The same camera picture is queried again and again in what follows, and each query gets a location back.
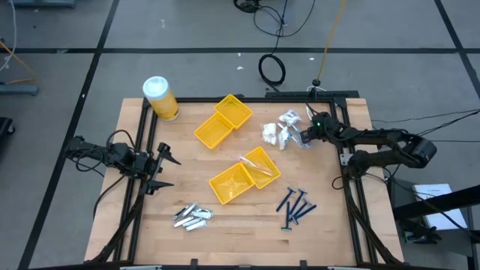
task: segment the white bottle cap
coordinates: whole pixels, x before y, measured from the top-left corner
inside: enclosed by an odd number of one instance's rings
[[[170,93],[170,86],[162,76],[153,76],[143,83],[143,94],[149,101],[160,101]]]

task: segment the black metal frame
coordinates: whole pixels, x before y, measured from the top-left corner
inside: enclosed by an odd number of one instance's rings
[[[179,103],[217,103],[221,101],[223,97],[180,97],[177,99]],[[359,93],[357,91],[329,91],[329,92],[281,92],[281,93],[268,93],[265,97],[240,97],[240,100],[244,103],[324,103],[328,104],[331,110],[331,115],[334,119],[338,119],[337,108],[340,108],[343,122],[346,125],[350,124],[350,117],[347,110],[346,98],[359,98]],[[140,143],[143,138],[145,131],[147,112],[149,109],[149,103],[144,99],[142,104],[142,112],[140,113],[139,127],[136,135],[136,147],[140,149]],[[147,140],[147,151],[152,150],[153,140],[155,137],[155,131],[157,127],[157,115],[152,113],[150,130],[148,132]],[[347,205],[349,204],[349,198],[352,198],[352,190],[350,188],[350,180],[347,179],[344,175],[344,166],[340,162],[340,154],[348,152],[354,152],[354,148],[342,149],[338,148],[338,159],[341,166],[340,171],[343,178],[343,189]],[[363,190],[362,182],[355,181],[355,189],[358,197],[358,206],[360,209],[360,214],[362,220],[369,225],[368,217],[368,207],[365,201],[365,193]],[[123,209],[121,212],[121,222],[125,220],[127,213],[130,211],[131,197],[134,190],[134,180],[129,179],[127,184],[127,190],[125,191],[125,198]],[[138,212],[137,216],[133,222],[132,237],[129,244],[128,255],[126,261],[121,261],[122,256],[122,245],[123,241],[118,244],[118,247],[115,249],[112,262],[96,262],[96,263],[86,263],[83,265],[66,265],[55,267],[54,269],[118,269],[119,266],[134,266],[135,253],[137,251],[137,242],[138,234],[140,231],[140,221],[141,221],[142,211]],[[359,231],[357,228],[357,219],[350,211],[348,211],[348,220],[350,233],[352,236],[352,245],[355,254],[355,262],[358,267],[369,268],[369,269],[435,269],[435,268],[425,268],[418,266],[410,265],[392,265],[392,264],[380,264],[377,261],[377,252],[372,242],[374,239],[367,239],[367,248],[370,262],[365,262],[363,260],[362,247],[359,240]],[[300,261],[298,266],[241,266],[241,265],[208,265],[202,266],[198,265],[198,259],[192,259],[190,265],[162,265],[162,269],[328,269],[327,266],[308,266],[307,261]]]

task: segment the wooden tabletop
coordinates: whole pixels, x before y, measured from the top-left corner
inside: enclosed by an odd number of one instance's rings
[[[117,129],[125,129],[132,137],[136,136],[141,104],[142,99],[123,101]],[[351,125],[358,129],[370,129],[371,120],[365,99],[347,99],[347,104]],[[309,266],[354,266],[344,193],[331,186],[332,179],[340,175],[336,148],[328,142],[316,140],[309,149],[290,143],[284,151],[280,151],[278,146],[262,141],[262,126],[276,122],[278,116],[288,109],[294,109],[304,119],[298,127],[301,130],[307,128],[305,104],[247,103],[253,110],[252,117],[211,150],[194,136],[194,131],[215,112],[214,105],[180,103],[180,114],[175,121],[158,121],[154,149],[159,142],[167,143],[172,147],[173,157],[182,165],[164,162],[163,173],[157,180],[175,186],[162,188],[153,196],[145,197],[135,263],[187,265],[192,258],[197,258],[200,265],[297,266],[300,260],[307,260]],[[311,105],[317,111],[329,111],[326,104]],[[146,145],[147,134],[148,128],[143,146]],[[115,141],[128,140],[119,133]],[[281,177],[262,190],[253,186],[226,205],[221,205],[209,186],[209,180],[257,146],[265,149],[281,171]],[[376,151],[376,147],[371,145],[361,145],[358,149]],[[372,168],[369,173],[383,177],[379,168]],[[103,190],[119,176],[116,169],[108,169]],[[100,202],[86,260],[97,255],[118,228],[126,184],[123,181]],[[363,178],[363,185],[373,230],[392,254],[403,260],[386,186],[371,176]],[[287,194],[288,186],[304,188],[308,192],[307,198],[317,204],[317,208],[304,216],[298,226],[292,224],[292,232],[281,230],[285,214],[284,211],[275,211]],[[172,216],[193,202],[214,212],[208,227],[191,232],[174,228]],[[361,229],[359,235],[364,260],[368,261],[365,235]],[[129,230],[122,254],[124,258],[130,236]]]

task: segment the concrete floor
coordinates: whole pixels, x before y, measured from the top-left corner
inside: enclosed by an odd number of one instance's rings
[[[95,48],[113,0],[79,0],[75,9],[19,9],[19,48]],[[281,9],[283,1],[263,0]],[[443,0],[465,48],[480,47],[476,0]],[[323,47],[340,2],[318,0],[310,21],[279,47]],[[302,24],[311,6],[289,1],[286,31]],[[274,31],[265,14],[259,23]],[[12,44],[11,9],[0,2],[0,35]],[[115,129],[123,98],[142,97],[143,81],[165,76],[177,97],[217,97],[244,94],[262,97],[265,83],[257,65],[262,53],[246,47],[273,47],[275,37],[256,30],[252,15],[224,0],[121,0],[106,39],[106,48],[237,48],[231,53],[108,53],[100,57],[75,134],[103,143]],[[336,48],[455,48],[433,0],[348,1],[332,42]],[[19,53],[37,73],[37,97],[1,96],[0,116],[15,121],[17,132],[0,159],[0,269],[16,269],[32,230],[45,190],[93,54]],[[278,53],[287,75],[281,91],[304,91],[317,75],[319,53]],[[480,55],[468,55],[480,69]],[[265,62],[272,79],[279,70]],[[0,81],[27,73],[15,61],[0,73]],[[322,75],[328,90],[358,90],[367,98],[373,119],[403,119],[480,107],[461,57],[455,54],[332,53]],[[452,117],[396,125],[411,132],[440,125]],[[391,124],[376,124],[392,128]],[[480,118],[474,116],[429,134],[437,140],[478,140]],[[425,169],[402,167],[399,178],[418,183],[450,183],[454,190],[479,183],[476,164],[480,145],[437,143],[438,153]],[[92,226],[92,208],[102,178],[80,173],[67,162],[40,234],[30,267],[59,266],[83,261]],[[480,224],[480,208],[474,208]],[[465,269],[464,256],[440,247],[405,244],[407,262],[418,266]]]

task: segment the yellow cable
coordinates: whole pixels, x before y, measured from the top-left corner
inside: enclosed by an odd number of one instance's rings
[[[35,72],[32,70],[31,67],[29,67],[24,61],[22,61],[22,59],[18,58],[15,54],[13,54],[10,49],[8,49],[7,45],[5,45],[3,42],[0,41],[0,45],[8,52],[12,55],[12,57],[14,57],[24,68],[27,69],[27,71],[33,76],[35,77]],[[13,80],[13,81],[10,81],[10,82],[7,82],[5,84],[14,84],[14,83],[27,83],[27,82],[34,82],[35,79],[16,79],[16,80]]]
[[[328,36],[327,44],[325,45],[325,50],[323,51],[322,64],[320,65],[320,71],[318,73],[318,77],[316,78],[317,80],[320,80],[320,75],[322,74],[322,71],[323,71],[323,65],[325,64],[325,59],[327,58],[327,51],[329,50],[330,42],[332,41],[333,34],[335,33],[335,29],[337,28],[338,22],[340,22],[340,18],[342,17],[342,13],[344,12],[345,2],[346,0],[342,0],[342,4],[340,6],[340,10],[338,11],[337,18],[335,19],[335,23],[333,24],[333,27],[331,27],[331,32],[330,32],[330,35]]]

